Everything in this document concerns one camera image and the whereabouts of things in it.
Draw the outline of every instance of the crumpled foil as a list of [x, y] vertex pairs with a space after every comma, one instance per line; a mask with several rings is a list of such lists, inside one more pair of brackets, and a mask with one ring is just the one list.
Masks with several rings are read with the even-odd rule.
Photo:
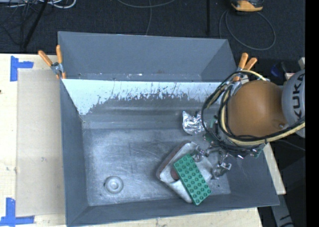
[[200, 112], [196, 115], [190, 115], [186, 111], [183, 111], [183, 129], [190, 135], [196, 135], [205, 131], [201, 123]]

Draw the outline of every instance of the plywood table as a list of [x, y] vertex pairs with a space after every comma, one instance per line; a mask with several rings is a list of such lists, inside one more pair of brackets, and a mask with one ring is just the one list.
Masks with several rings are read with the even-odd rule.
[[[11, 56], [33, 67], [10, 81]], [[49, 58], [57, 61], [55, 55]], [[5, 199], [16, 216], [35, 216], [24, 226], [65, 226], [59, 81], [38, 55], [0, 54], [0, 217]], [[277, 193], [285, 194], [271, 147], [264, 149]], [[156, 218], [105, 227], [261, 227], [257, 208]]]

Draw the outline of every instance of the orange object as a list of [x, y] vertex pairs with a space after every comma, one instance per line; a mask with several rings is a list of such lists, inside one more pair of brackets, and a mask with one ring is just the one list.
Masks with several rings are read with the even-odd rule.
[[45, 52], [43, 52], [42, 50], [38, 51], [38, 54], [40, 55], [40, 57], [45, 61], [45, 63], [48, 66], [52, 66], [53, 62], [50, 60], [50, 58], [45, 54]]
[[[237, 71], [241, 70], [250, 70], [255, 63], [258, 61], [256, 57], [251, 58], [248, 62], [248, 54], [247, 53], [242, 53]], [[237, 82], [240, 79], [239, 76], [236, 76], [233, 78], [233, 82]]]
[[227, 123], [235, 136], [267, 136], [287, 124], [282, 105], [282, 89], [276, 84], [253, 80], [243, 86], [227, 103]]
[[58, 63], [62, 63], [63, 58], [60, 45], [56, 46], [56, 55], [58, 57]]
[[257, 62], [257, 58], [255, 57], [251, 58], [245, 65], [244, 70], [250, 70], [255, 65], [256, 62]]
[[44, 62], [49, 66], [49, 67], [55, 67], [56, 69], [54, 70], [54, 72], [56, 73], [56, 78], [59, 79], [60, 78], [60, 74], [58, 71], [61, 72], [61, 77], [62, 78], [66, 78], [66, 73], [63, 70], [62, 67], [62, 52], [61, 52], [61, 47], [60, 45], [56, 46], [56, 56], [58, 58], [58, 62], [54, 63], [50, 60], [50, 58], [45, 54], [45, 52], [43, 52], [42, 50], [38, 51], [38, 54], [40, 55], [40, 57], [44, 60]]

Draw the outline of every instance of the blue tape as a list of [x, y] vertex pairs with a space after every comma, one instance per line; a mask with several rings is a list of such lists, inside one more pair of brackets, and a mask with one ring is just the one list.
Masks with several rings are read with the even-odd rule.
[[15, 200], [6, 198], [5, 217], [1, 217], [0, 226], [15, 227], [15, 225], [27, 225], [34, 222], [34, 216], [15, 217]]
[[18, 69], [31, 69], [33, 62], [19, 62], [18, 58], [11, 55], [10, 81], [18, 80]]

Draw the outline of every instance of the black floor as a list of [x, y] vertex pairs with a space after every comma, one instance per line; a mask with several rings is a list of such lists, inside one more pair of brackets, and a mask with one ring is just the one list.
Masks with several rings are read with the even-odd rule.
[[[296, 72], [305, 56], [306, 0], [264, 0], [262, 11], [249, 15], [238, 15], [225, 0], [209, 0], [209, 5], [207, 0], [76, 0], [71, 8], [48, 4], [38, 16], [42, 5], [0, 4], [0, 53], [55, 54], [58, 31], [221, 37], [228, 39], [236, 63], [242, 52], [257, 57], [253, 70], [279, 85], [285, 81], [283, 64], [286, 71]], [[287, 141], [272, 144], [282, 172], [305, 156], [295, 147], [304, 149], [305, 139], [291, 135]], [[305, 179], [296, 183], [283, 175], [286, 179], [285, 199], [294, 225], [306, 226]], [[276, 226], [270, 208], [260, 208], [260, 215], [264, 227]]]

